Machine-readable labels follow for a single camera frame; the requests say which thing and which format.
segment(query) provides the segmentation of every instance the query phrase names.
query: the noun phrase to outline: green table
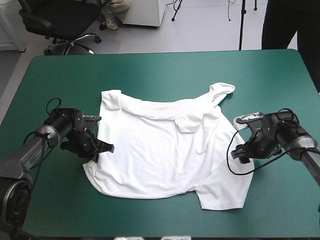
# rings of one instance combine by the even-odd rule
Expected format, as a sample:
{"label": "green table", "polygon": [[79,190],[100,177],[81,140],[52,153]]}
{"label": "green table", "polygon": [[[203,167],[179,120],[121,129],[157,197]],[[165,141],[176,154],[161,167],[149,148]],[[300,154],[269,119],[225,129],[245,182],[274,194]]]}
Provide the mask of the green table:
{"label": "green table", "polygon": [[[291,108],[320,140],[319,96],[294,50],[39,56],[0,127],[0,156],[43,122],[53,97],[62,99],[62,107],[98,115],[101,91],[121,89],[134,98],[171,102],[200,96],[215,82],[236,87],[220,105],[230,121]],[[242,136],[248,139],[248,131]],[[201,210],[194,192],[155,200],[103,195],[87,180],[85,162],[59,148],[45,160],[25,231],[65,237],[320,236],[319,187],[303,164],[288,156],[254,174],[243,209],[226,211]]]}

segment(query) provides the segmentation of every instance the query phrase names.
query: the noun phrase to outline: black pants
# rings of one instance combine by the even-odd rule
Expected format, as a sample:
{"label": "black pants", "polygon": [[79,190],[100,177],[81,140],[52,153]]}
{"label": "black pants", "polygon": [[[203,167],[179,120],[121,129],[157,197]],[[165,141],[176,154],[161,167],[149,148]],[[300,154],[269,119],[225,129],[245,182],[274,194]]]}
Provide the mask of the black pants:
{"label": "black pants", "polygon": [[320,14],[288,6],[285,0],[269,0],[263,24],[262,49],[286,49],[296,32],[298,51],[319,93]]}

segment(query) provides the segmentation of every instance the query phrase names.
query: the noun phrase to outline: black office chair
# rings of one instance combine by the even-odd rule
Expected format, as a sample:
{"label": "black office chair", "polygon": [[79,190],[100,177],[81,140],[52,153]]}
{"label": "black office chair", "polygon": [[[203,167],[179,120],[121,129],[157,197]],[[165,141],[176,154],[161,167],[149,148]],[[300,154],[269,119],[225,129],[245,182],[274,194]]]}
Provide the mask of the black office chair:
{"label": "black office chair", "polygon": [[18,0],[22,6],[19,14],[22,16],[25,29],[28,32],[45,36],[53,41],[44,50],[44,55],[50,55],[50,47],[66,45],[62,55],[68,54],[72,46],[85,49],[90,54],[94,52],[78,40],[94,37],[97,44],[101,38],[94,33],[82,34],[99,16],[100,9],[86,0]]}

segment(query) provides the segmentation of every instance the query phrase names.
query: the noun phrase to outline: person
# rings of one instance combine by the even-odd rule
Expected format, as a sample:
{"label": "person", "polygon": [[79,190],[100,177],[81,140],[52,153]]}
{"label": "person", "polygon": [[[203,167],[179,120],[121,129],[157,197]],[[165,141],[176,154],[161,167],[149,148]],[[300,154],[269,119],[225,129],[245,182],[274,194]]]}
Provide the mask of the person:
{"label": "person", "polygon": [[116,17],[121,21],[126,17],[128,9],[130,7],[131,0],[107,0],[106,4],[101,9],[102,14],[105,17],[105,25],[111,30],[118,29]]}
{"label": "person", "polygon": [[297,32],[297,47],[320,92],[320,0],[268,0],[262,49],[286,49]]}

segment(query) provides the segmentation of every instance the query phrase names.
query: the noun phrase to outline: shoe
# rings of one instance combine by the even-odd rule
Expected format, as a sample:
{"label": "shoe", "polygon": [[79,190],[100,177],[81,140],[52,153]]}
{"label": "shoe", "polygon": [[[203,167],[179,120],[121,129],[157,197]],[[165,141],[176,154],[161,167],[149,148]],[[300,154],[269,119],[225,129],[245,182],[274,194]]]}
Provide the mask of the shoe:
{"label": "shoe", "polygon": [[102,14],[105,17],[105,25],[108,29],[110,29],[111,31],[115,31],[119,28],[116,22],[116,16],[109,10],[108,3],[103,7]]}

